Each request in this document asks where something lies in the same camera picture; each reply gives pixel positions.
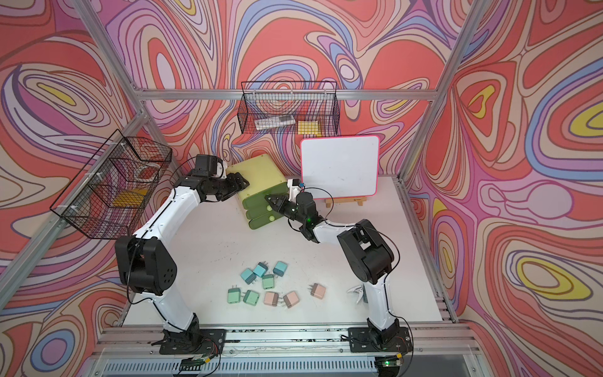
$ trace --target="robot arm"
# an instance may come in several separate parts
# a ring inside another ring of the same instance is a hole
[[[247,186],[249,182],[240,173],[226,174],[221,159],[200,154],[195,160],[195,168],[176,181],[153,217],[134,235],[115,242],[122,284],[153,301],[163,317],[163,328],[170,334],[198,325],[194,323],[195,314],[173,285],[177,267],[167,251],[169,243],[188,214],[200,203],[208,201],[208,195],[215,195],[216,201],[224,201]]]
[[[394,253],[368,220],[356,224],[336,224],[318,214],[310,192],[299,192],[290,185],[289,194],[266,195],[272,209],[301,223],[299,231],[308,240],[341,246],[350,268],[363,283],[368,301],[368,327],[373,344],[384,345],[396,336],[398,319],[388,309],[389,284]]]

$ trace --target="black cable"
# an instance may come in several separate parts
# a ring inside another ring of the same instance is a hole
[[[209,339],[212,341],[213,345],[216,346],[216,352],[218,353],[218,365],[216,365],[215,369],[211,372],[209,372],[208,374],[202,376],[202,377],[207,377],[211,374],[213,374],[215,371],[218,370],[218,368],[220,368],[220,363],[222,362],[222,352],[220,352],[220,348],[218,347],[218,345],[216,344],[216,342],[213,341],[213,339]]]
[[[295,228],[293,227],[293,225],[291,225],[291,219],[290,219],[290,218],[287,218],[287,223],[289,223],[289,227],[290,227],[291,229],[295,230],[295,231],[296,231],[296,232],[298,232],[298,233],[301,233],[301,231],[299,231],[299,230],[295,229]]]
[[[360,344],[368,344],[367,341],[362,341],[362,340],[359,340],[359,339],[356,339],[356,338],[348,337],[347,335],[343,335],[343,334],[341,334],[339,336],[339,339],[341,341],[350,341],[350,340],[353,340],[353,341],[355,341],[357,343],[360,343]]]
[[[159,308],[157,307],[157,304],[155,304],[155,301],[153,301],[153,306],[155,306],[155,309],[157,309],[157,312],[159,313],[159,315],[161,315],[161,318],[163,318],[163,320],[165,321],[165,323],[167,323],[168,325],[172,326],[174,329],[178,329],[178,330],[183,331],[183,332],[188,332],[188,330],[181,329],[180,327],[178,327],[178,326],[176,326],[176,325],[174,325],[174,324],[170,323],[170,322],[167,320],[167,318],[165,318],[165,317],[163,316],[163,314],[161,313],[161,311],[160,311],[160,310],[159,310]]]
[[[331,204],[331,211],[333,210],[333,207],[335,207],[335,201],[333,200],[333,196],[332,196],[332,195],[331,195],[331,194],[330,194],[328,191],[326,191],[326,190],[324,190],[324,189],[321,189],[321,188],[318,188],[318,187],[308,187],[308,189],[317,189],[317,190],[321,190],[321,191],[326,192],[326,193],[327,193],[327,194],[328,194],[328,195],[331,197],[331,200],[332,200],[332,203],[333,203],[333,204]],[[330,215],[331,211],[329,211],[329,213],[328,213],[328,214],[325,216],[325,218],[324,218],[324,222],[325,222],[325,223],[327,223],[328,225],[335,226],[335,227],[349,227],[349,226],[356,226],[356,227],[363,228],[363,229],[365,229],[365,230],[366,230],[366,229],[370,229],[370,230],[373,230],[373,231],[375,231],[375,232],[379,233],[380,235],[382,235],[382,236],[386,237],[386,238],[387,238],[387,239],[388,239],[388,240],[389,240],[389,241],[392,243],[392,245],[393,245],[393,246],[394,246],[394,248],[396,249],[396,252],[398,253],[398,261],[396,262],[396,264],[394,265],[394,267],[392,267],[392,269],[391,269],[390,273],[389,273],[389,274],[387,274],[387,276],[385,276],[385,279],[384,279],[384,281],[383,281],[383,284],[384,284],[384,286],[385,286],[385,280],[387,280],[387,277],[388,277],[389,275],[391,275],[391,273],[392,273],[392,272],[394,272],[394,270],[396,269],[396,267],[398,267],[398,265],[400,264],[400,260],[401,260],[401,258],[402,258],[401,254],[400,254],[400,249],[398,249],[398,245],[396,245],[396,243],[395,243],[395,242],[394,242],[394,241],[393,241],[393,240],[392,240],[392,239],[391,239],[391,238],[390,238],[388,235],[386,235],[386,234],[384,234],[384,233],[382,233],[382,232],[378,231],[378,230],[377,230],[377,229],[375,229],[375,228],[371,228],[371,227],[367,227],[367,226],[363,226],[363,225],[358,225],[358,224],[354,224],[354,225],[334,225],[334,224],[329,223],[329,222],[327,221],[327,218],[329,217],[329,215]],[[395,314],[393,314],[393,313],[391,312],[391,310],[390,310],[390,301],[389,301],[389,299],[388,299],[388,297],[387,297],[387,289],[384,289],[384,292],[385,292],[385,305],[386,305],[386,307],[387,307],[387,313],[389,313],[389,314],[390,314],[392,317],[402,319],[402,320],[404,321],[404,323],[406,323],[406,327],[408,327],[408,331],[409,331],[409,332],[410,332],[410,334],[411,334],[411,343],[412,343],[411,359],[410,359],[410,361],[408,362],[408,365],[407,365],[406,369],[404,370],[404,372],[402,372],[402,374],[400,375],[400,377],[401,377],[401,376],[403,376],[403,375],[406,373],[406,371],[408,371],[408,369],[410,368],[411,363],[412,363],[412,358],[413,358],[413,356],[414,356],[414,337],[412,336],[412,329],[411,329],[410,325],[408,324],[408,322],[406,321],[406,319],[405,319],[404,317],[400,317],[400,316],[398,316],[398,315],[395,315]]]
[[[190,159],[188,159],[188,160],[184,161],[183,163],[181,163],[180,165],[178,165],[178,167],[174,170],[174,172],[172,173],[172,175],[169,177],[170,183],[172,182],[172,177],[182,167],[182,165],[186,164],[187,162],[189,162],[190,160],[195,159],[195,158],[197,158],[197,157],[196,156],[195,157],[191,157]]]
[[[125,283],[125,296],[128,298],[128,302],[130,303],[130,305],[136,305],[137,303],[141,303],[144,300],[153,301],[152,298],[145,297],[144,299],[138,300],[137,302],[132,302],[132,299],[130,298],[130,274],[132,273],[132,265],[133,264],[134,264],[134,256],[132,256],[132,260],[130,261],[130,269],[128,270],[128,281]]]
[[[224,162],[220,159],[220,165],[222,165],[222,172],[220,173],[220,177],[224,175]],[[219,203],[219,200],[204,200],[203,203]]]
[[[327,193],[327,195],[329,195],[329,197],[331,198],[331,209],[329,210],[329,213],[324,217],[325,220],[327,220],[327,218],[329,217],[329,215],[331,214],[331,211],[333,210],[333,208],[335,207],[335,199],[333,199],[333,196],[327,191],[327,190],[323,190],[321,188],[318,187],[304,187],[303,190],[310,190],[310,189],[314,189],[314,190],[320,190],[320,191],[324,191]]]

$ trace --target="psychedelic patterned wall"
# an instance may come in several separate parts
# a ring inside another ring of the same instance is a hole
[[[343,89],[433,89],[469,8],[466,1],[95,3],[135,85],[240,89],[244,80],[333,79]],[[343,135],[378,135],[380,173],[396,174],[425,103],[345,101]],[[150,112],[183,162],[228,163],[268,152],[299,174],[299,138],[240,136],[236,101],[154,101]]]
[[[379,174],[395,174],[415,134],[427,101],[359,101],[356,121],[341,115],[342,135],[377,135]],[[234,164],[259,154],[272,156],[286,175],[300,174],[302,135],[241,135],[237,101],[149,101],[151,115],[181,162],[210,153]]]
[[[603,3],[494,1],[410,175],[497,376],[603,375]]]
[[[2,270],[67,182],[133,116],[69,3],[0,3]],[[0,376],[75,374],[124,307],[112,244],[62,232],[0,312]]]

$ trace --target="wire mesh basket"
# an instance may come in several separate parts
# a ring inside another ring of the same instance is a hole
[[[243,81],[237,117],[243,134],[339,135],[335,81]]]
[[[50,208],[88,238],[131,235],[172,161],[171,148],[147,138],[121,135],[114,145],[70,203],[55,206],[61,193]]]

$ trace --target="pink-framed whiteboard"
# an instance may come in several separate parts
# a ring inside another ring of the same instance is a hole
[[[326,190],[333,198],[371,196],[377,192],[377,136],[303,139],[300,149],[301,180],[306,187]],[[316,199],[329,198],[321,190],[307,191]]]

